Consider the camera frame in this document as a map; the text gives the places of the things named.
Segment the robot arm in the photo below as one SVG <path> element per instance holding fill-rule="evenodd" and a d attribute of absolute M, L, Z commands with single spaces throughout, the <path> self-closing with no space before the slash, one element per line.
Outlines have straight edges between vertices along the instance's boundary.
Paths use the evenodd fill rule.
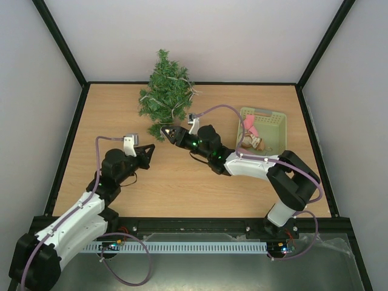
<path fill-rule="evenodd" d="M 279 201 L 267 214 L 267 220 L 282 227 L 295 212 L 302 211 L 316 190 L 310 179 L 298 172 L 277 164 L 279 160 L 291 164 L 319 183 L 318 176 L 293 152 L 286 150 L 278 156 L 268 156 L 262 161 L 244 158 L 221 143 L 221 137 L 211 125 L 199 126 L 199 118 L 189 115 L 190 130 L 181 126 L 164 126 L 161 131 L 177 147 L 189 150 L 207 160 L 208 166 L 219 175 L 245 175 L 269 181 L 279 196 Z M 273 227 L 266 227 L 273 232 Z"/>
<path fill-rule="evenodd" d="M 80 199 L 59 217 L 52 225 L 35 235 L 26 233 L 16 243 L 9 275 L 21 282 L 28 258 L 34 248 L 47 234 L 50 237 L 43 243 L 33 259 L 25 281 L 30 290 L 50 290 L 70 260 L 87 244 L 106 231 L 116 231 L 118 213 L 108 208 L 119 195 L 120 184 L 137 169 L 148 169 L 155 146 L 135 147 L 137 135 L 124 137 L 124 151 L 111 149 L 105 154 L 101 164 L 99 184 L 89 199 L 96 182 L 95 178 L 87 186 Z M 65 221 L 54 229 L 58 222 Z"/>

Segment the grey floor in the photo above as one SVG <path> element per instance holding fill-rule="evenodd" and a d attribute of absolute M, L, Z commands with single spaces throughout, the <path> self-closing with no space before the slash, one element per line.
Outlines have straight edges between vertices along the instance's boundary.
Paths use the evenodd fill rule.
<path fill-rule="evenodd" d="M 321 236 L 301 258 L 271 262 L 265 255 L 152 255 L 151 280 L 135 290 L 249 291 L 249 290 L 363 290 L 346 236 Z M 298 241 L 302 249 L 308 241 Z M 148 262 L 143 254 L 118 254 L 109 261 L 117 274 L 130 282 L 142 281 Z M 65 268 L 53 288 L 59 290 L 130 290 L 119 283 L 95 254 L 79 254 Z"/>

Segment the wooden tabletop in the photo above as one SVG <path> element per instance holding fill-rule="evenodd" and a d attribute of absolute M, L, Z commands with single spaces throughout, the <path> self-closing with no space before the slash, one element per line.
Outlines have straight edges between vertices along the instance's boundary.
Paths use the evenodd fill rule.
<path fill-rule="evenodd" d="M 150 169 L 137 171 L 138 182 L 123 187 L 110 208 L 120 216 L 138 217 L 264 217 L 278 197 L 271 184 L 247 176 L 219 176 L 193 160 L 189 152 L 147 134 L 151 120 L 138 114 L 138 98 L 146 85 L 93 84 L 90 87 L 54 215 L 62 215 L 84 192 L 96 170 L 95 138 L 139 133 L 140 145 L 154 143 Z M 218 104 L 237 110 L 257 107 L 287 115 L 287 148 L 318 173 L 294 86 L 196 85 L 191 112 Z M 212 124 L 222 143 L 235 148 L 238 118 L 229 109 L 217 109 L 201 118 Z M 182 126 L 190 126 L 184 121 Z M 121 142 L 101 141 L 101 158 Z M 125 183 L 133 181 L 130 177 Z M 327 201 L 309 206 L 318 217 L 330 217 Z"/>

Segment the green plastic basket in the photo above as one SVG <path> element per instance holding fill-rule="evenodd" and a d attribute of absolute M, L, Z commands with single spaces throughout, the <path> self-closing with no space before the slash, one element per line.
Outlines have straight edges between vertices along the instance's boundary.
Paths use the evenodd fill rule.
<path fill-rule="evenodd" d="M 287 147 L 287 116 L 281 112 L 243 107 L 240 114 L 245 119 L 247 114 L 255 115 L 255 123 L 259 137 L 264 139 L 266 145 L 264 150 L 247 149 L 255 155 L 280 155 Z M 238 127 L 236 145 L 239 142 L 239 135 L 242 132 L 241 125 Z"/>

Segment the white wall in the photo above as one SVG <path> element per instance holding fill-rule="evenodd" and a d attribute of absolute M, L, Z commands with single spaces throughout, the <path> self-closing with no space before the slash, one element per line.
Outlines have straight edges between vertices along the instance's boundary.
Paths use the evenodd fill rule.
<path fill-rule="evenodd" d="M 387 11 L 387 1 L 356 1 L 304 89 L 375 290 L 388 286 Z"/>
<path fill-rule="evenodd" d="M 297 82 L 342 0 L 46 0 L 88 81 L 148 80 L 156 51 L 194 81 Z"/>
<path fill-rule="evenodd" d="M 0 290 L 42 215 L 81 88 L 32 1 L 0 1 Z"/>

